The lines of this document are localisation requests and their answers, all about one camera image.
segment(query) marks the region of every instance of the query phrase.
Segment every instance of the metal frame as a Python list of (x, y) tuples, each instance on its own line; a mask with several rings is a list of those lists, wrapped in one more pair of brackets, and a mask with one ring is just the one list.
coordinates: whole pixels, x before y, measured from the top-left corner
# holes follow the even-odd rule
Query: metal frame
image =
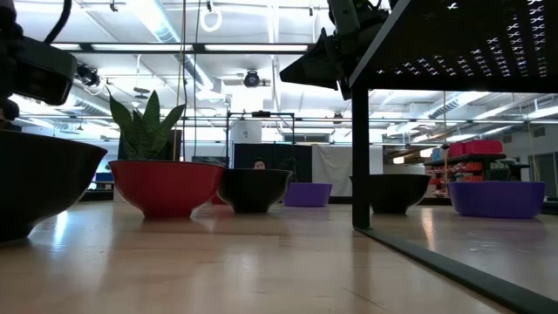
[[(164, 46), (180, 46), (180, 43), (68, 43), (68, 42), (60, 42), (56, 44), (68, 44), (68, 45), (76, 45), (79, 46), (79, 49), (72, 49), (72, 48), (64, 48), (64, 51), (70, 53), (101, 53), (101, 54), (157, 54), (157, 55), (175, 55), (180, 54), (180, 49), (173, 49), (173, 50), (161, 50), (161, 49), (152, 49), (152, 50), (112, 50), (112, 49), (95, 49), (93, 46), (95, 44), (105, 44), (105, 45), (131, 45), (131, 46), (153, 46), (153, 47), (164, 47)], [(257, 46), (269, 46), (271, 47), (269, 51), (262, 51), (262, 50), (243, 50), (243, 51), (233, 51), (233, 50), (206, 50), (206, 44), (209, 45), (233, 45), (233, 46), (246, 46), (250, 47), (252, 45)], [(277, 43), (277, 44), (270, 44), (270, 43), (185, 43), (185, 46), (192, 46), (191, 50), (184, 51), (184, 54), (274, 54), (274, 55), (302, 55), (307, 51), (311, 51), (314, 48), (313, 43)], [(305, 51), (285, 51), (282, 50), (282, 46), (307, 46), (308, 48)]]
[(410, 257), (418, 263), (437, 271), (443, 276), (460, 283), (467, 288), (488, 297), (495, 302), (519, 313), (550, 314), (558, 313), (558, 302), (548, 297), (521, 288), (496, 276), (477, 270), (449, 257), (412, 244), (403, 239), (389, 236), (370, 228), (370, 206), (367, 197), (367, 180), (369, 169), (369, 134), (368, 134), (368, 90), (369, 88), (425, 88), (451, 89), (466, 91), (474, 87), (491, 92), (556, 92), (555, 83), (543, 78), (476, 78), (474, 81), (464, 79), (430, 79), (401, 78), (404, 82), (395, 82), (394, 77), (380, 78), (370, 75), (366, 67), (373, 60), (375, 52), (388, 37), (391, 29), (409, 5), (411, 0), (401, 0), (375, 37), (356, 70), (347, 78), (352, 91), (352, 149), (353, 149), (353, 185), (352, 185), (352, 223), (353, 228), (383, 245)]
[[(234, 115), (240, 115), (241, 117), (240, 117), (237, 121), (241, 121), (241, 120), (243, 120), (243, 117), (244, 117), (245, 115), (247, 115), (247, 114), (253, 115), (253, 113), (232, 113), (232, 112), (227, 112), (227, 124), (226, 124), (226, 126), (225, 126), (225, 150), (227, 151), (227, 153), (226, 153), (227, 168), (229, 168), (229, 166), (230, 166), (230, 159), (229, 159), (229, 153), (228, 153), (228, 138), (229, 138), (229, 136), (228, 136), (228, 131), (229, 131), (229, 128), (230, 128), (230, 125), (229, 125), (229, 123), (230, 123), (230, 118), (231, 118), (232, 116), (234, 116)], [(293, 121), (293, 125), (292, 125), (293, 140), (291, 141), (291, 147), (292, 147), (291, 149), (292, 149), (292, 155), (293, 155), (293, 158), (294, 158), (294, 157), (295, 157), (295, 121), (296, 121), (296, 119), (295, 119), (295, 114), (294, 114), (294, 113), (269, 113), (269, 115), (271, 115), (271, 116), (274, 116), (274, 115), (275, 115), (275, 116), (277, 116), (277, 117), (289, 116), (289, 117), (292, 119), (292, 121)], [(263, 118), (263, 117), (254, 117), (254, 116), (253, 116), (252, 119), (265, 119), (265, 118)]]

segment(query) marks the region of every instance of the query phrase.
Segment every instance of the black metal shelf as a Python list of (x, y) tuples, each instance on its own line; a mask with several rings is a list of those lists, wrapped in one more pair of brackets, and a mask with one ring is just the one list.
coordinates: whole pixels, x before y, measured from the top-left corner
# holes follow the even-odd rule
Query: black metal shelf
[[(500, 160), (505, 158), (506, 158), (505, 154), (469, 154), (469, 155), (448, 158), (447, 164), (450, 165), (450, 164), (455, 164), (463, 161), (487, 161), (487, 160), (492, 161), (492, 160)], [(425, 166), (444, 166), (445, 164), (446, 162), (444, 160), (425, 162)]]
[(400, 0), (350, 86), (556, 92), (556, 16), (555, 0)]

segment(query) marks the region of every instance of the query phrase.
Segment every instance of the bowl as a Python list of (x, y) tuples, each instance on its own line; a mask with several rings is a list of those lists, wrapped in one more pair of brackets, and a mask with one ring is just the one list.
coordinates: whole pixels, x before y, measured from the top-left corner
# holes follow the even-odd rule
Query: bowl
[(546, 183), (520, 181), (449, 183), (453, 208), (460, 215), (531, 219), (541, 213)]
[(426, 174), (370, 174), (367, 189), (372, 211), (404, 215), (423, 199), (430, 179)]
[(290, 183), (282, 203), (289, 207), (323, 208), (328, 205), (332, 185), (329, 183)]
[(0, 131), (0, 242), (26, 237), (79, 201), (105, 154), (77, 141)]
[(109, 162), (114, 184), (146, 219), (188, 218), (219, 187), (224, 167), (164, 160)]
[(227, 169), (218, 194), (238, 214), (267, 213), (287, 192), (292, 172), (275, 169)]

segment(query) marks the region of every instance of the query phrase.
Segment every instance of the green leaf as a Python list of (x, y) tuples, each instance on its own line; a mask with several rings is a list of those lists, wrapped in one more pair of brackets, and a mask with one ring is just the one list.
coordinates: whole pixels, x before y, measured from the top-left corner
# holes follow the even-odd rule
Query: green leaf
[(146, 127), (144, 126), (143, 120), (138, 112), (133, 111), (133, 131), (135, 134), (134, 141), (130, 144), (138, 152), (138, 156), (141, 159), (149, 159), (151, 154), (151, 143), (152, 139), (147, 133)]
[(132, 145), (130, 145), (130, 143), (128, 143), (127, 140), (123, 140), (123, 143), (124, 143), (124, 152), (126, 153), (126, 157), (128, 158), (128, 160), (138, 160), (138, 159), (140, 159), (136, 149), (133, 148)]
[(120, 126), (120, 130), (128, 133), (126, 136), (133, 136), (132, 116), (124, 105), (120, 104), (109, 92), (111, 113), (114, 122)]
[(176, 122), (178, 122), (178, 120), (182, 116), (182, 113), (184, 112), (184, 108), (186, 108), (186, 105), (180, 105), (173, 108), (173, 110), (171, 110), (171, 112), (168, 113), (165, 120), (163, 120), (163, 123), (160, 124), (159, 129), (163, 131), (166, 130), (165, 133), (170, 132), (170, 130), (173, 128), (173, 126), (176, 124)]
[(146, 111), (143, 115), (143, 123), (149, 133), (155, 132), (160, 125), (159, 95), (157, 95), (156, 91), (153, 91), (151, 97), (147, 101)]
[(171, 110), (171, 112), (167, 115), (163, 123), (160, 124), (157, 131), (153, 133), (151, 149), (156, 154), (165, 147), (168, 134), (171, 132), (171, 129), (176, 124), (176, 122), (180, 119), (180, 116), (184, 112), (185, 108), (185, 105), (180, 105), (173, 108), (173, 110)]

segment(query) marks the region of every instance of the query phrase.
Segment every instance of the red bowl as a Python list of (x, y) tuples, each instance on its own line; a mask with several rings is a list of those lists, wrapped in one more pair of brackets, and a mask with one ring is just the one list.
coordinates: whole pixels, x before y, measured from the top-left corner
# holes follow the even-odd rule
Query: red bowl
[(211, 203), (214, 205), (227, 205), (227, 203), (219, 197), (217, 193), (211, 196)]
[(224, 167), (161, 160), (109, 162), (122, 197), (149, 219), (189, 217), (208, 201)]

